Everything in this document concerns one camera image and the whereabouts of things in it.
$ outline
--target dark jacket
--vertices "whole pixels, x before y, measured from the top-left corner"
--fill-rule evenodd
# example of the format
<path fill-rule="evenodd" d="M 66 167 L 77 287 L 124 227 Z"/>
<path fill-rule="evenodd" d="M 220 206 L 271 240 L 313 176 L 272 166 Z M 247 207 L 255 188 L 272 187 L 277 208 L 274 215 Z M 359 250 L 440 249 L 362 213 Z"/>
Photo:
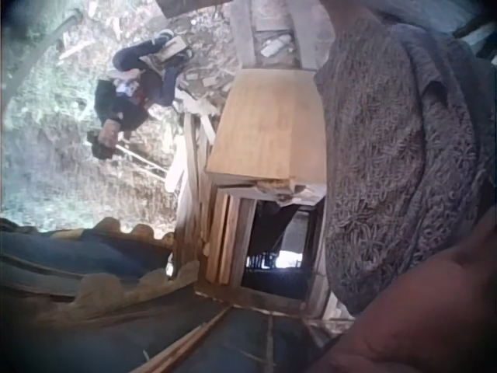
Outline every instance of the dark jacket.
<path fill-rule="evenodd" d="M 95 111 L 102 125 L 107 119 L 112 119 L 121 125 L 121 131 L 135 131 L 148 119 L 148 111 L 144 107 L 117 96 L 115 85 L 106 80 L 97 83 Z"/>

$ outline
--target person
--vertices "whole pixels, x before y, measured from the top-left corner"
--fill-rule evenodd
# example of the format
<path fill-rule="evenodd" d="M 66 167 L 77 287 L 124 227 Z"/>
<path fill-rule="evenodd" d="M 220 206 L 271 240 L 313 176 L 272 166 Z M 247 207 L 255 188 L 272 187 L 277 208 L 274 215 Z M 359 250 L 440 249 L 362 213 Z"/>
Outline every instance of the person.
<path fill-rule="evenodd" d="M 497 371 L 497 208 L 401 275 L 308 373 Z"/>
<path fill-rule="evenodd" d="M 495 203 L 497 78 L 427 18 L 406 9 L 385 17 L 408 2 L 321 3 L 335 29 L 315 75 L 327 144 L 327 275 L 358 316 Z"/>
<path fill-rule="evenodd" d="M 164 30 L 154 40 L 124 48 L 113 56 L 117 71 L 100 79 L 95 92 L 95 111 L 102 128 L 87 134 L 96 158 L 111 159 L 119 132 L 137 130 L 148 119 L 153 104 L 172 105 L 176 79 L 193 52 L 186 49 L 169 58 L 164 78 L 141 58 L 157 54 L 173 37 L 172 31 Z"/>

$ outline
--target patterned fabric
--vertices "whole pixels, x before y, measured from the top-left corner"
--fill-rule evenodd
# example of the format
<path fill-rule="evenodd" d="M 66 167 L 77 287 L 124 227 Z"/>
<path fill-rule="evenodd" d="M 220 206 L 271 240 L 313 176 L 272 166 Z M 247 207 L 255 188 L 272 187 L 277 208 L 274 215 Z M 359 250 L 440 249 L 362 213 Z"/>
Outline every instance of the patterned fabric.
<path fill-rule="evenodd" d="M 359 19 L 315 76 L 326 121 L 328 279 L 353 315 L 474 224 L 480 187 L 495 173 L 485 168 L 495 132 L 492 152 L 492 106 L 469 53 L 415 26 Z M 470 85 L 461 72 L 473 74 Z"/>

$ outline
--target blue jeans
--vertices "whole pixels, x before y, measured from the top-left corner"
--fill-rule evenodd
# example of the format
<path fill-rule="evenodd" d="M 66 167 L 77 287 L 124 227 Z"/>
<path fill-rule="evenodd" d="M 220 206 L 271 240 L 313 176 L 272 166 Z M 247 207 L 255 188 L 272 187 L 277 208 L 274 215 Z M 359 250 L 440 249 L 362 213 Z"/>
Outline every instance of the blue jeans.
<path fill-rule="evenodd" d="M 113 65 L 119 71 L 129 71 L 133 68 L 144 70 L 140 77 L 140 86 L 147 99 L 153 100 L 160 106 L 171 106 L 175 98 L 176 79 L 180 73 L 178 68 L 166 68 L 164 78 L 150 68 L 140 57 L 158 53 L 169 41 L 163 37 L 151 40 L 118 51 L 113 57 Z"/>

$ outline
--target dirt ground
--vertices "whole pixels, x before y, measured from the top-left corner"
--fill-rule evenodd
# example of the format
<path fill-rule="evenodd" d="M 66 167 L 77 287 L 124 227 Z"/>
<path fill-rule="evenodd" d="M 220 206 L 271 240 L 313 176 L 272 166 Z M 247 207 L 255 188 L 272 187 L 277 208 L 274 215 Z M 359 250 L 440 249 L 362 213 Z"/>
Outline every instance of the dirt ground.
<path fill-rule="evenodd" d="M 161 181 L 129 159 L 100 162 L 91 156 L 85 133 L 98 128 L 93 110 L 97 78 L 122 47 L 151 39 L 169 28 L 192 46 L 195 58 L 181 84 L 196 98 L 213 102 L 216 89 L 239 69 L 227 7 L 202 9 L 166 19 L 153 0 L 54 0 L 38 9 L 29 42 L 2 41 L 2 72 L 7 79 L 43 33 L 54 30 L 67 9 L 84 10 L 85 19 L 51 47 L 25 79 L 2 121 L 2 217 L 39 230 L 92 227 L 106 216 L 121 220 L 125 232 L 149 224 L 160 238 L 174 228 L 178 190 L 166 193 Z M 96 8 L 90 10 L 90 3 Z M 67 58 L 64 51 L 83 48 Z M 202 79 L 216 76 L 215 87 Z M 153 107 L 154 120 L 134 132 L 131 143 L 147 159 L 168 168 L 180 115 Z"/>

